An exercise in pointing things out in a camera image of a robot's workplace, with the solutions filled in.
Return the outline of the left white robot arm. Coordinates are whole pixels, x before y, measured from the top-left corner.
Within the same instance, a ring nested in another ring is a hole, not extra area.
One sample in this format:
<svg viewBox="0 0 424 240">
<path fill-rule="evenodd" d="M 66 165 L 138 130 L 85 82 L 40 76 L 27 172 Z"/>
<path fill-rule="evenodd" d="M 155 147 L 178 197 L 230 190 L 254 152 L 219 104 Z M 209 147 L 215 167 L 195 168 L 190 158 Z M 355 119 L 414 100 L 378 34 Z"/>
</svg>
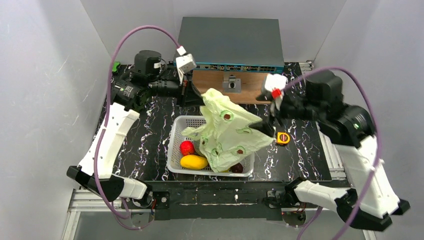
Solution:
<svg viewBox="0 0 424 240">
<path fill-rule="evenodd" d="M 177 49 L 175 62 L 162 63 L 159 52 L 141 50 L 132 68 L 111 85 L 109 114 L 89 150 L 78 165 L 69 166 L 67 177 L 83 188 L 99 195 L 100 186 L 108 202 L 130 198 L 139 203 L 151 198 L 151 186 L 142 181 L 112 173 L 114 162 L 132 125 L 150 104 L 153 97 L 176 98 L 179 107 L 202 106 L 203 99 L 192 82 L 192 71 L 197 68 L 192 54 L 183 47 Z"/>
</svg>

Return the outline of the light green plastic bag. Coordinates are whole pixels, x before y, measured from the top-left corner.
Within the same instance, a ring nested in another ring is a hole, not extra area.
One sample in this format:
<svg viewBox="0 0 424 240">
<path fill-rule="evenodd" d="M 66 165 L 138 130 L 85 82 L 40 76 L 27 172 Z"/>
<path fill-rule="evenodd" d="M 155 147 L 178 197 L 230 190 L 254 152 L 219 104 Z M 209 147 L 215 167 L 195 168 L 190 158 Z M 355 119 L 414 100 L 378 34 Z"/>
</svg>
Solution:
<svg viewBox="0 0 424 240">
<path fill-rule="evenodd" d="M 274 126 L 262 131 L 251 128 L 252 124 L 262 124 L 262 118 L 220 91 L 210 88 L 201 97 L 204 104 L 199 109 L 205 124 L 186 127 L 181 133 L 199 142 L 199 150 L 214 172 L 229 169 L 274 141 Z"/>
</svg>

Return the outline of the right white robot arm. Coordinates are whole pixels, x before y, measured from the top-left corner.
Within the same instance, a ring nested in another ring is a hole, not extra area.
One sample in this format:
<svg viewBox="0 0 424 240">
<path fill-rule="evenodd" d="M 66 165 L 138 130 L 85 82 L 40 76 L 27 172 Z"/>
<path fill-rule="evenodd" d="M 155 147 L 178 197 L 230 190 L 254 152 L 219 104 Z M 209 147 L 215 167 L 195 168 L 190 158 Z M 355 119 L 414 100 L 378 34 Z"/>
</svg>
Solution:
<svg viewBox="0 0 424 240">
<path fill-rule="evenodd" d="M 389 183 L 371 110 L 344 102 L 343 81 L 333 69 L 311 71 L 298 81 L 304 81 L 305 94 L 293 97 L 286 93 L 292 81 L 280 74 L 267 74 L 257 100 L 270 102 L 270 115 L 251 127 L 272 137 L 275 121 L 317 122 L 319 131 L 335 147 L 353 186 L 332 188 L 298 177 L 265 201 L 271 208 L 311 203 L 337 213 L 354 229 L 386 230 L 392 224 L 391 216 L 403 215 L 410 203 L 399 198 Z"/>
</svg>

